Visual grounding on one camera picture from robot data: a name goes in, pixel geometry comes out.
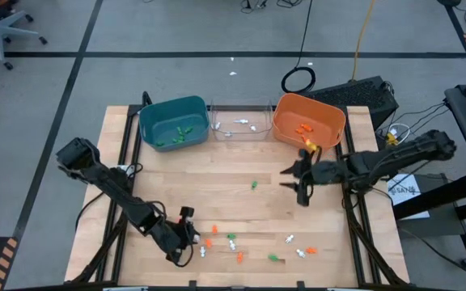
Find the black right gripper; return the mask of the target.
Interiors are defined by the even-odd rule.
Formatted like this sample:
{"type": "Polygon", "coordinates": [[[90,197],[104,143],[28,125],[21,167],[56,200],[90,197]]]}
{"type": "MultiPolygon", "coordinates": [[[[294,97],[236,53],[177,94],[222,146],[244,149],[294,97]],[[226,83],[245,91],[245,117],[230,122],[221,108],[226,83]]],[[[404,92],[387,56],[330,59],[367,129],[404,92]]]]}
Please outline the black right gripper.
{"type": "Polygon", "coordinates": [[[343,162],[323,161],[312,163],[312,154],[304,149],[299,151],[299,161],[281,171],[281,174],[297,174],[298,183],[280,183],[297,192],[299,205],[307,207],[310,203],[311,193],[314,185],[325,185],[331,183],[342,183],[348,175],[348,168],[343,162]]]}

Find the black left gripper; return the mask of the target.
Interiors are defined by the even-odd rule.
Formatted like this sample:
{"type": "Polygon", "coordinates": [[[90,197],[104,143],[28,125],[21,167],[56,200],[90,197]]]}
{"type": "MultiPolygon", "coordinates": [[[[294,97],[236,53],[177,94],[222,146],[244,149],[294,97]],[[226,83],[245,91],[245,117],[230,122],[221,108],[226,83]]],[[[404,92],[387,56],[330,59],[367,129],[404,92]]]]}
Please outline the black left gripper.
{"type": "Polygon", "coordinates": [[[180,217],[185,219],[185,223],[178,224],[162,219],[157,224],[155,241],[166,254],[166,259],[179,259],[186,247],[193,248],[197,244],[193,241],[193,236],[200,236],[200,233],[194,227],[193,214],[194,208],[183,206],[180,209],[180,217]]]}

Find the white printed paper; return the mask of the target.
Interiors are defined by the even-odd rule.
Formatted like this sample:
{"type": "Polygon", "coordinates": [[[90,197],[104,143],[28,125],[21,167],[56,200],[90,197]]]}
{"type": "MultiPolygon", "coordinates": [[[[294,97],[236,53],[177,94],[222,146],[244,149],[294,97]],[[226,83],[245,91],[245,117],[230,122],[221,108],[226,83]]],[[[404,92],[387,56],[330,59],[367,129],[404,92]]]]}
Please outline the white printed paper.
{"type": "Polygon", "coordinates": [[[388,195],[392,198],[396,220],[421,220],[430,218],[428,210],[421,206],[418,197],[427,190],[421,176],[397,174],[387,181],[388,195]]]}

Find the orange plastic bin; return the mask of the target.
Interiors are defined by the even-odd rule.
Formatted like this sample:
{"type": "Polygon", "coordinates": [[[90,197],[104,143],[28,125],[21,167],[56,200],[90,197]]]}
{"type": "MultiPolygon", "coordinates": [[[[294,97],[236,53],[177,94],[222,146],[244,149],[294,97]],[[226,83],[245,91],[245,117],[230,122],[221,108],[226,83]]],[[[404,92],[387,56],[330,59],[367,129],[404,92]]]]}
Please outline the orange plastic bin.
{"type": "Polygon", "coordinates": [[[301,136],[304,135],[327,151],[336,146],[342,138],[346,122],[345,113],[334,106],[295,93],[286,93],[279,100],[273,115],[273,135],[279,141],[312,152],[301,136]],[[301,124],[312,127],[311,132],[301,124]],[[295,132],[302,129],[303,134],[295,132]]]}

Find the black computer tower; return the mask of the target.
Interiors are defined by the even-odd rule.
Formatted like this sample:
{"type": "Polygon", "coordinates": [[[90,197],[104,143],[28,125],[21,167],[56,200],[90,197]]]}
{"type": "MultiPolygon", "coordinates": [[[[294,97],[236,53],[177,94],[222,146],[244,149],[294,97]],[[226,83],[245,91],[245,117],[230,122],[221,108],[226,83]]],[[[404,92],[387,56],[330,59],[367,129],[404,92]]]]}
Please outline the black computer tower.
{"type": "Polygon", "coordinates": [[[392,84],[380,76],[310,91],[304,96],[338,108],[367,107],[374,130],[398,108],[392,84]]]}

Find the clear plastic bin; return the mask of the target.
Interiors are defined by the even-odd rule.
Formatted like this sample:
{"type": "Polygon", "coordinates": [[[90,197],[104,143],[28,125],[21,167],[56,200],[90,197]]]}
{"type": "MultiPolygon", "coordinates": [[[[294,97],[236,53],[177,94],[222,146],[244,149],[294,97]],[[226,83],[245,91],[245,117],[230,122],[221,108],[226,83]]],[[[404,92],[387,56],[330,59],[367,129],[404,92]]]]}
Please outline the clear plastic bin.
{"type": "Polygon", "coordinates": [[[222,105],[211,102],[208,106],[211,133],[216,141],[264,141],[273,128],[273,106],[270,102],[265,105],[222,105]],[[245,119],[247,124],[236,124],[234,120],[245,119]],[[220,129],[214,125],[220,122],[220,129]],[[231,132],[232,136],[225,137],[224,133],[231,132]]]}

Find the teal plastic bin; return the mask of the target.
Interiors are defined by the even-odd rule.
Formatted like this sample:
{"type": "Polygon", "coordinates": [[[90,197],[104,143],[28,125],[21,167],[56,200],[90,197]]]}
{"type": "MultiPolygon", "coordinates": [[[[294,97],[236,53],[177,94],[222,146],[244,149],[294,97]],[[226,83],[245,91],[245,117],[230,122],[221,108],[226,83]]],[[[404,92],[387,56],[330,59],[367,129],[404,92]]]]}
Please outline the teal plastic bin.
{"type": "Polygon", "coordinates": [[[142,140],[157,152],[180,150],[208,140],[210,119],[204,99],[191,95],[144,107],[139,113],[142,140]],[[180,127],[183,134],[178,134],[180,127]],[[193,131],[185,133],[187,127],[193,131]],[[185,135],[185,141],[172,143],[172,138],[185,135]]]}

